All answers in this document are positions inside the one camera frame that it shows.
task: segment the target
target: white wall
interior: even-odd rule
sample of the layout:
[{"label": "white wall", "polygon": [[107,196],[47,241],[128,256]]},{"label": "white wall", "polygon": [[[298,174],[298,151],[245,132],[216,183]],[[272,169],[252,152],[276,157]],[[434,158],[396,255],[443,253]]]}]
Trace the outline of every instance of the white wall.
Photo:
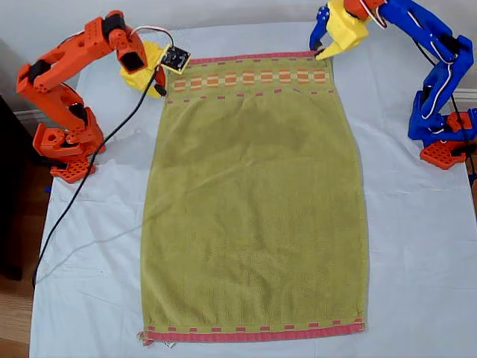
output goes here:
[{"label": "white wall", "polygon": [[[124,11],[131,26],[190,28],[238,23],[313,21],[326,0],[0,0],[0,93],[14,110],[31,105],[15,92],[16,72],[86,22]],[[418,0],[457,34],[477,35],[476,0]]]}]

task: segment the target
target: white table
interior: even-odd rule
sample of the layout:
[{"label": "white table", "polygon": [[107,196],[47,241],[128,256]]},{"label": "white table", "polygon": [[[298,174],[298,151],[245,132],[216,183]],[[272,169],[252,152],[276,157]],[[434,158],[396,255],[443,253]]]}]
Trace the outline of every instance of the white table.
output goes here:
[{"label": "white table", "polygon": [[[194,57],[306,50],[312,23],[176,31]],[[335,58],[335,82],[359,146],[370,243],[367,331],[351,336],[148,348],[139,240],[162,100],[146,98],[98,156],[98,171],[58,227],[38,274],[31,357],[462,357],[477,355],[477,225],[463,165],[419,160],[407,137],[415,92],[430,70],[411,39],[370,26]],[[165,41],[159,34],[148,39]],[[81,72],[78,92],[108,134],[139,93],[114,55]],[[54,180],[45,234],[76,185]]]}]

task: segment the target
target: black wire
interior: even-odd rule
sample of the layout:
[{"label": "black wire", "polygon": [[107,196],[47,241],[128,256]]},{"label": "black wire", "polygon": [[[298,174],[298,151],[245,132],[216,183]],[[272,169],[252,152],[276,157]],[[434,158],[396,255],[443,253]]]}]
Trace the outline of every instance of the black wire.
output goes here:
[{"label": "black wire", "polygon": [[429,57],[429,55],[423,50],[423,48],[421,47],[421,45],[418,43],[418,41],[414,40],[414,43],[416,44],[417,48],[419,49],[420,53],[424,55],[424,57],[430,62],[432,63],[433,66],[435,66],[435,62],[433,60],[431,60],[431,58]]},{"label": "black wire", "polygon": [[69,35],[67,38],[65,38],[62,42],[60,42],[58,44],[57,47],[60,47],[62,44],[64,44],[66,41],[68,41],[69,39],[72,39],[73,37],[76,37],[76,36],[79,36],[79,35],[82,35],[84,34],[84,31],[81,31],[79,34],[74,34],[74,35]]},{"label": "black wire", "polygon": [[172,35],[166,30],[160,30],[158,28],[142,28],[141,30],[152,30],[152,31],[162,32],[163,34],[166,34],[171,41],[172,47],[174,47],[174,39],[172,38]]},{"label": "black wire", "polygon": [[[416,44],[417,48],[419,49],[419,51],[421,52],[421,54],[424,55],[424,57],[433,65],[435,66],[436,63],[431,60],[431,58],[427,55],[427,53],[423,50],[423,48],[421,47],[421,45],[418,43],[418,41],[414,40],[414,43]],[[461,118],[461,113],[459,112],[459,109],[457,108],[457,104],[455,103],[455,98],[454,98],[454,95],[452,94],[450,96],[451,100],[452,100],[452,106],[454,107],[454,110],[455,112],[457,113],[457,122],[459,123],[459,125],[461,126],[462,128],[462,134],[464,136],[464,141],[465,141],[465,144],[466,145],[469,145],[469,137],[467,136],[467,132],[465,131],[465,127],[464,127],[464,121],[462,120]],[[475,176],[476,175],[476,165],[474,164],[474,159],[472,157],[471,154],[469,153],[466,153],[466,157],[467,159],[470,161],[470,167],[472,168],[472,175]]]},{"label": "black wire", "polygon": [[48,237],[46,238],[46,241],[45,241],[45,245],[43,246],[43,249],[41,251],[41,254],[40,254],[40,257],[38,258],[38,261],[37,261],[37,265],[35,266],[35,269],[34,269],[34,272],[33,272],[33,277],[31,278],[31,284],[33,286],[33,288],[35,288],[35,284],[37,282],[37,272],[38,272],[38,268],[40,267],[40,263],[42,262],[42,258],[43,258],[43,255],[45,254],[45,250],[46,250],[46,247],[48,246],[48,243],[50,242],[50,239],[52,238],[53,236],[53,233],[54,231],[56,230],[57,226],[59,225],[59,223],[61,222],[61,220],[63,220],[63,218],[65,217],[65,215],[67,214],[67,212],[69,211],[69,209],[72,207],[73,203],[75,202],[75,199],[77,198],[78,194],[80,193],[80,190],[81,188],[83,187],[84,185],[84,182],[86,181],[86,179],[88,178],[89,174],[91,173],[91,170],[92,170],[92,167],[94,165],[94,162],[95,162],[95,159],[96,159],[96,156],[98,155],[99,151],[101,150],[101,148],[103,148],[103,146],[106,144],[106,142],[108,140],[110,140],[121,128],[124,127],[124,125],[126,123],[129,122],[129,120],[136,114],[137,110],[139,109],[139,107],[141,107],[141,104],[142,102],[144,101],[144,98],[146,96],[146,93],[148,92],[149,90],[149,87],[151,87],[151,84],[153,83],[154,81],[154,77],[156,77],[156,73],[159,69],[159,66],[156,66],[154,68],[154,71],[153,71],[153,74],[151,76],[151,79],[149,80],[148,84],[146,85],[146,88],[144,90],[144,92],[141,94],[141,98],[139,99],[139,102],[137,103],[137,105],[134,107],[133,111],[129,114],[129,116],[126,117],[126,119],[124,121],[122,121],[106,138],[103,139],[103,142],[101,142],[101,144],[96,148],[95,152],[92,154],[91,156],[91,161],[89,162],[89,166],[88,166],[88,170],[86,170],[86,175],[84,176],[83,180],[80,182],[80,185],[78,186],[78,188],[76,189],[75,193],[73,194],[71,200],[69,201],[68,205],[66,206],[65,210],[63,211],[63,213],[60,215],[60,217],[58,218],[58,220],[54,223],[53,227],[51,228],[50,230],[50,233],[48,234]]}]

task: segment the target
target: towel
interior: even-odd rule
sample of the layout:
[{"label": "towel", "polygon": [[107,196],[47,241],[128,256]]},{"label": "towel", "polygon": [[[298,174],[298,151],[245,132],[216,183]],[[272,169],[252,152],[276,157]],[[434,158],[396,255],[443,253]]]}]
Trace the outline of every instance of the towel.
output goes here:
[{"label": "towel", "polygon": [[167,82],[142,227],[145,342],[363,331],[361,167],[332,63],[193,60]]}]

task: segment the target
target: pink towel border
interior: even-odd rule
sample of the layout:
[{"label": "pink towel border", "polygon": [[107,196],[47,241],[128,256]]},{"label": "pink towel border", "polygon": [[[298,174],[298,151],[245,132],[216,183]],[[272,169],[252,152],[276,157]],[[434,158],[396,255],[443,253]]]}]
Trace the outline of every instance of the pink towel border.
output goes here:
[{"label": "pink towel border", "polygon": [[231,60],[243,60],[247,58],[273,58],[273,57],[309,57],[314,56],[313,51],[298,51],[298,52],[272,52],[266,54],[237,54],[236,56],[225,57],[207,57],[207,58],[194,58],[190,60],[191,65],[197,65],[201,63],[211,63],[219,61],[231,61]]},{"label": "pink towel border", "polygon": [[282,332],[250,332],[250,333],[158,333],[153,330],[146,330],[148,340],[167,342],[259,342],[276,341],[286,339],[306,339],[327,336],[340,336],[345,334],[362,332],[363,322],[352,324],[335,325],[325,328],[315,328],[310,330],[287,330]]}]

